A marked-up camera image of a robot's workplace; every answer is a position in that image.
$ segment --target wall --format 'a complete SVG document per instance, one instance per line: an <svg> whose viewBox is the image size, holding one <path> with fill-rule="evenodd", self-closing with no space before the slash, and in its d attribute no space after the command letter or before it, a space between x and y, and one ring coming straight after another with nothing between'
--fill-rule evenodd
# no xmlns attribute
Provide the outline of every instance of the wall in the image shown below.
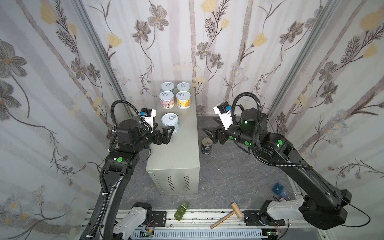
<svg viewBox="0 0 384 240"><path fill-rule="evenodd" d="M372 221L336 227L338 240L382 239L384 4L341 1L272 116L279 133ZM367 217L346 206L347 225Z"/></svg>
<svg viewBox="0 0 384 240"><path fill-rule="evenodd" d="M1 237L73 239L117 96L69 1L1 1L0 23Z"/></svg>
<svg viewBox="0 0 384 240"><path fill-rule="evenodd" d="M164 81L192 83L197 114L242 92L268 108L326 1L83 0L129 101L157 106ZM250 99L241 99L254 107Z"/></svg>

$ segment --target light blue can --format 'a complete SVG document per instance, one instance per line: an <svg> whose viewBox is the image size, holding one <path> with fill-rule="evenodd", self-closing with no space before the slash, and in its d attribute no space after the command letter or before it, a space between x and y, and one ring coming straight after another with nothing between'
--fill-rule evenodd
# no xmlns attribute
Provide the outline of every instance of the light blue can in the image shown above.
<svg viewBox="0 0 384 240"><path fill-rule="evenodd" d="M172 134L175 134L179 130L179 117L174 113L167 113L161 118L161 123L164 127L174 126L175 130Z"/></svg>

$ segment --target ventilation slots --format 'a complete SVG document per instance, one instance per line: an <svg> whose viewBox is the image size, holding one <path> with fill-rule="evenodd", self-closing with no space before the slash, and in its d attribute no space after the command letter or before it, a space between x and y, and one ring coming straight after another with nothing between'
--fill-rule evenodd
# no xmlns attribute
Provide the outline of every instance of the ventilation slots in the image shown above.
<svg viewBox="0 0 384 240"><path fill-rule="evenodd" d="M169 184L170 191L173 192L175 190L175 186L173 185L172 178L170 176L167 177L167 181L168 181L168 184Z"/></svg>
<svg viewBox="0 0 384 240"><path fill-rule="evenodd" d="M184 177L184 182L185 182L185 190L189 190L189 175Z"/></svg>

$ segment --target gray floor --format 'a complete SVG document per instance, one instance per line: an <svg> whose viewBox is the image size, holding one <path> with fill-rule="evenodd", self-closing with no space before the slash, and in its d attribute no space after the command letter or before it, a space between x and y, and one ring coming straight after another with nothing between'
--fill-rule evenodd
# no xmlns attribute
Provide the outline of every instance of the gray floor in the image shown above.
<svg viewBox="0 0 384 240"><path fill-rule="evenodd" d="M197 117L199 144L206 137L202 128L216 126L213 117ZM141 161L146 156L148 151L142 151ZM265 200L276 196L271 189L277 182L293 194L283 171L260 163L227 141L224 145L214 144L209 155L200 153L198 194L160 195L143 162L137 164L119 209L131 209L136 202L151 203L153 209L176 209L183 200L190 203L191 209L229 209L233 202L239 208L260 208Z"/></svg>

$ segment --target canned food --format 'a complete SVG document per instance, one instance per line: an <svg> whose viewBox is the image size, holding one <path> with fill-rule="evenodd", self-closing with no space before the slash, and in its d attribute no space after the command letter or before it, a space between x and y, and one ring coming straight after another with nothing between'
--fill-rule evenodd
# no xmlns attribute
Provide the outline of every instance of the canned food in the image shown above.
<svg viewBox="0 0 384 240"><path fill-rule="evenodd" d="M177 91L178 92L187 91L187 92L191 93L191 86L189 85L189 83L179 83L177 85Z"/></svg>
<svg viewBox="0 0 384 240"><path fill-rule="evenodd" d="M191 103L191 94L187 91L180 91L176 93L177 106L181 109L189 108Z"/></svg>
<svg viewBox="0 0 384 240"><path fill-rule="evenodd" d="M212 144L213 142L210 138L208 137L203 138L203 140L201 140L201 153L205 155L210 154L212 150Z"/></svg>
<svg viewBox="0 0 384 240"><path fill-rule="evenodd" d="M164 91L159 94L159 99L161 106L165 109L171 109L175 105L175 100L173 98L173 92Z"/></svg>
<svg viewBox="0 0 384 240"><path fill-rule="evenodd" d="M173 84L171 82L162 83L160 88L161 88L162 92L171 91L173 94L175 94L175 84Z"/></svg>
<svg viewBox="0 0 384 240"><path fill-rule="evenodd" d="M172 134L177 133L179 130L179 117L174 113L167 113L161 117L161 123L164 127L175 126Z"/></svg>

